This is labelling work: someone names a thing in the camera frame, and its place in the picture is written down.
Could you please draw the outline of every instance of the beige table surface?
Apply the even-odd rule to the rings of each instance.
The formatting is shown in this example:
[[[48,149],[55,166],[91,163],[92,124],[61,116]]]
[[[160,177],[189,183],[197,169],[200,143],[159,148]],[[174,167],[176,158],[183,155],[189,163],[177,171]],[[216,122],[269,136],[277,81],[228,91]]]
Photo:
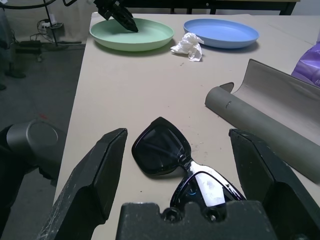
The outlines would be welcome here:
[[[161,211],[169,206],[183,174],[149,178],[131,155],[135,139],[159,116],[181,130],[197,162],[216,169],[241,189],[228,137],[232,126],[205,107],[205,97],[211,88],[231,81],[237,90],[250,58],[290,74],[312,46],[320,22],[319,17],[309,17],[303,22],[304,18],[293,16],[136,14],[135,17],[169,25],[175,31],[173,41],[158,50],[126,53],[101,47],[88,37],[56,188],[55,199],[73,168],[103,134],[117,128],[128,129],[110,218],[95,229],[93,240],[115,239],[123,203],[155,202]],[[185,56],[171,54],[170,47],[184,35],[183,23],[195,18],[244,23],[257,29],[260,38],[247,49],[203,48],[202,62],[189,62]],[[91,25],[102,20],[93,14]],[[308,35],[302,39],[298,33]],[[320,188],[297,174],[320,204]]]

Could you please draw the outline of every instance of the gray cylinder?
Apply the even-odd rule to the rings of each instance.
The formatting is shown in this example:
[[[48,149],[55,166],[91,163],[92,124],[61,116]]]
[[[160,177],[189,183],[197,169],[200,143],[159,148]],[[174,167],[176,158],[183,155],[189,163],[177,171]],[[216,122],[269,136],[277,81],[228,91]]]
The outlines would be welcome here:
[[[10,149],[52,179],[58,179],[67,135],[41,120],[10,127],[6,141]]]
[[[205,105],[236,128],[263,139],[282,160],[314,183],[320,183],[319,145],[219,86],[210,90]]]

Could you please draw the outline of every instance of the sunglasses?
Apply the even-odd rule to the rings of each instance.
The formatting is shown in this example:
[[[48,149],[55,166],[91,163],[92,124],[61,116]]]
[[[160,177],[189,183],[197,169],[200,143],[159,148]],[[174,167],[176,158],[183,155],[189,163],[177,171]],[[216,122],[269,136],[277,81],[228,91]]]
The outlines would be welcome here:
[[[213,168],[196,163],[184,135],[163,117],[154,120],[137,138],[132,155],[147,175],[165,175],[182,167],[186,177],[175,190],[170,206],[183,210],[186,203],[196,202],[201,209],[245,197]]]

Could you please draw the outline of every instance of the cardboard tube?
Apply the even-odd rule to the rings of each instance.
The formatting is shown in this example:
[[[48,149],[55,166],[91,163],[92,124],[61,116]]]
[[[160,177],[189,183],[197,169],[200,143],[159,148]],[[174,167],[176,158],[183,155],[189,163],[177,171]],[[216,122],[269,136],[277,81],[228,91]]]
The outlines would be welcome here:
[[[219,86],[210,90],[205,105],[236,128],[263,139],[282,160],[320,184],[319,145]]]

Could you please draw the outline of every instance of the green plate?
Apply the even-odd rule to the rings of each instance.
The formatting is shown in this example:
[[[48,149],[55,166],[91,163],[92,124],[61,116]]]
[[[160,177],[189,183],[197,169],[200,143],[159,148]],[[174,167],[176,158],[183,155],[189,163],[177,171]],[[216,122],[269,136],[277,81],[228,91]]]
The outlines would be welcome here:
[[[101,45],[130,52],[148,51],[166,45],[174,30],[160,22],[134,18],[139,32],[126,30],[116,20],[101,21],[93,25],[90,34]]]

